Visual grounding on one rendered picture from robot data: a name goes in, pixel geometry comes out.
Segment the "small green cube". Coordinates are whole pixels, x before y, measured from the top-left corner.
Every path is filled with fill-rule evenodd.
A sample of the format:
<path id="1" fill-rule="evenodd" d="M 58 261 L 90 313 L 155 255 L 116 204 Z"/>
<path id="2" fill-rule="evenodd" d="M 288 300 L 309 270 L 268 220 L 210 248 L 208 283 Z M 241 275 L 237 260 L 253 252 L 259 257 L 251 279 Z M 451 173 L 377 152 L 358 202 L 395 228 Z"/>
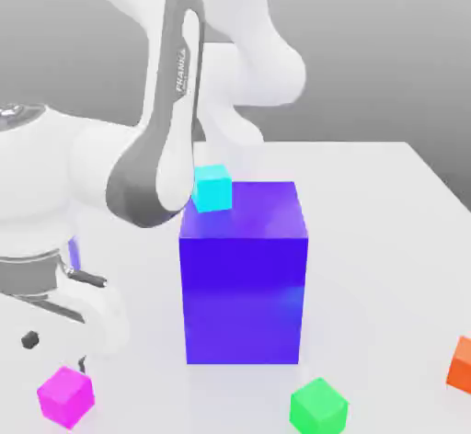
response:
<path id="1" fill-rule="evenodd" d="M 301 434 L 340 434 L 346 427 L 349 403 L 323 378 L 291 395 L 291 424 Z"/>

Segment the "large blue box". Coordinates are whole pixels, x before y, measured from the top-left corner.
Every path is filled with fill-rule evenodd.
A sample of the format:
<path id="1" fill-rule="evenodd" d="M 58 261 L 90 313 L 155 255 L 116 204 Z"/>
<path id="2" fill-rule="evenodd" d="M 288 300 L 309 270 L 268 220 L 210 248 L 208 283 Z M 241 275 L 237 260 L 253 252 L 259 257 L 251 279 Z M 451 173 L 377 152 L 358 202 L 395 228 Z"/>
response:
<path id="1" fill-rule="evenodd" d="M 178 244 L 189 364 L 298 362 L 308 232 L 292 181 L 236 182 L 227 211 L 188 204 Z"/>

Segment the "small magenta cube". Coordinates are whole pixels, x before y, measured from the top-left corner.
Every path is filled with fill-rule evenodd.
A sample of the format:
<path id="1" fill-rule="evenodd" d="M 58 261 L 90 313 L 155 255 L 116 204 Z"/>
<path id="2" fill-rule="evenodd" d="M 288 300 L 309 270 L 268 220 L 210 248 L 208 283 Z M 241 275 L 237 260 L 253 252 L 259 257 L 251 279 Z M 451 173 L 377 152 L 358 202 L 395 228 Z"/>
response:
<path id="1" fill-rule="evenodd" d="M 71 429 L 95 405 L 91 379 L 63 366 L 37 390 L 41 413 Z"/>

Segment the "small orange cube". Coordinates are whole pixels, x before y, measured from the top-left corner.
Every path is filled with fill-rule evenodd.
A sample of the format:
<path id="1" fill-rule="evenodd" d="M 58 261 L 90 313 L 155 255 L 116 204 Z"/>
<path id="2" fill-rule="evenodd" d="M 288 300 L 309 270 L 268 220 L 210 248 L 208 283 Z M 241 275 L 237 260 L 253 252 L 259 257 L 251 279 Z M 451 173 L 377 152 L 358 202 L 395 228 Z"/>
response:
<path id="1" fill-rule="evenodd" d="M 459 337 L 446 384 L 471 394 L 471 338 Z"/>

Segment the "small cyan cube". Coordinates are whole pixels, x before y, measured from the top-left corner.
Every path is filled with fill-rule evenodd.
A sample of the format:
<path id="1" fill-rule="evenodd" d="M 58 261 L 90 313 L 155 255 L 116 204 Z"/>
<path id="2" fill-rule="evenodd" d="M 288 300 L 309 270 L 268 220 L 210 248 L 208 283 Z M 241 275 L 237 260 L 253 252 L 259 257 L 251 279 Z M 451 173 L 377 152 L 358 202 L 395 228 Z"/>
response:
<path id="1" fill-rule="evenodd" d="M 197 166 L 191 194 L 199 213 L 232 208 L 232 178 L 224 165 Z"/>

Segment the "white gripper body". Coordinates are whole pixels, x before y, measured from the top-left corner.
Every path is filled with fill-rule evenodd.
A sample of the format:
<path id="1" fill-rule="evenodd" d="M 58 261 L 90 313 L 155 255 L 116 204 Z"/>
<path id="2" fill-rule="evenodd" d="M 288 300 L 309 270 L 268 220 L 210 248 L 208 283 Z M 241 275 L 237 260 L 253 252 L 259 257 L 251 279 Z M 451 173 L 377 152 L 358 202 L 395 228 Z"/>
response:
<path id="1" fill-rule="evenodd" d="M 120 294 L 67 281 L 31 295 L 0 293 L 0 363 L 38 370 L 114 355 L 129 338 Z"/>

